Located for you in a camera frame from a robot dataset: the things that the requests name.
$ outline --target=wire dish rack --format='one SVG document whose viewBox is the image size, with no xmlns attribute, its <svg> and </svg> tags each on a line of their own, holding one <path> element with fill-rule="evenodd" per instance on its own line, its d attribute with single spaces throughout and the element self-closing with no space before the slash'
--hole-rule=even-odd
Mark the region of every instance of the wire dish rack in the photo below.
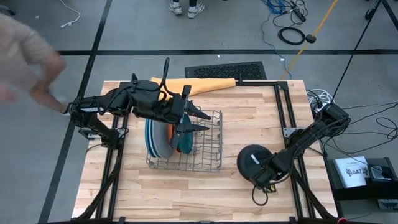
<svg viewBox="0 0 398 224">
<path fill-rule="evenodd" d="M 196 172 L 218 172 L 223 160 L 223 114 L 221 111 L 206 111 L 211 120 L 191 117 L 193 124 L 209 127 L 207 131 L 193 133 L 190 154 L 175 151 L 171 158 L 153 158 L 147 153 L 147 164 L 153 169 L 183 170 Z"/>
</svg>

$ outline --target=wooden tabletop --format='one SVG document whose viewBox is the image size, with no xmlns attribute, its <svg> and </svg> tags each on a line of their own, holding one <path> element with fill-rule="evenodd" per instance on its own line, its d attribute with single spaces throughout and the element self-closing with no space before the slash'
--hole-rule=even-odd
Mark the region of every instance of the wooden tabletop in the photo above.
<svg viewBox="0 0 398 224">
<path fill-rule="evenodd" d="M 119 86 L 120 81 L 105 81 L 102 94 Z M 298 127 L 313 122 L 302 80 L 289 80 L 289 92 Z M 284 95 L 281 92 L 285 118 L 289 126 Z M 144 119 L 129 117 L 114 218 L 141 221 L 286 221 L 296 216 L 290 180 L 277 184 L 277 192 L 269 194 L 268 204 L 255 205 L 251 199 L 253 185 L 243 179 L 236 168 L 236 156 L 248 144 L 260 144 L 277 152 L 284 148 L 279 113 L 273 87 L 236 86 L 192 96 L 203 110 L 221 110 L 223 114 L 223 167 L 219 172 L 187 172 L 155 170 L 146 164 Z M 113 117 L 100 120 L 108 127 Z M 100 140 L 90 141 L 90 146 Z M 106 149 L 96 147 L 87 153 L 80 180 L 73 217 L 79 216 L 100 189 Z M 322 156 L 307 150 L 305 167 L 314 194 L 332 214 L 337 215 L 330 183 Z M 304 214 L 308 216 L 301 192 Z M 110 190 L 104 204 L 104 217 Z M 263 194 L 255 194 L 257 201 Z"/>
</svg>

